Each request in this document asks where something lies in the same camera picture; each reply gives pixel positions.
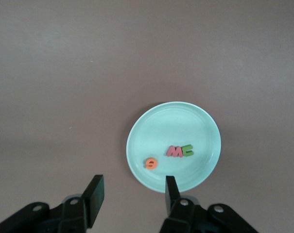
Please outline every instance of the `light blue plate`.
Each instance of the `light blue plate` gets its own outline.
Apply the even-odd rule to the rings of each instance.
[[[194,155],[167,156],[170,146],[191,144]],[[134,124],[126,145],[128,165],[144,186],[165,192],[165,177],[175,176],[180,192],[203,182],[215,168],[221,149],[218,127],[202,108],[186,102],[167,102],[144,113]],[[157,159],[149,170],[146,159]]]

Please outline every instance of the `foam letter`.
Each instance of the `foam letter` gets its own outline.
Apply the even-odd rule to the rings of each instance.
[[[181,158],[183,156],[182,154],[182,149],[181,147],[174,147],[174,146],[170,146],[168,151],[166,152],[167,156],[174,156],[177,157],[179,155],[179,157]]]
[[[193,151],[191,151],[193,149],[192,145],[186,145],[182,147],[182,152],[184,154],[184,156],[191,156],[193,155]]]

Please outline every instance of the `letter m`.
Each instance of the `letter m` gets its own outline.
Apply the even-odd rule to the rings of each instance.
[[[168,151],[166,152],[166,155],[174,157],[177,157],[179,155],[179,157],[182,157],[183,153],[181,147],[170,146]]]

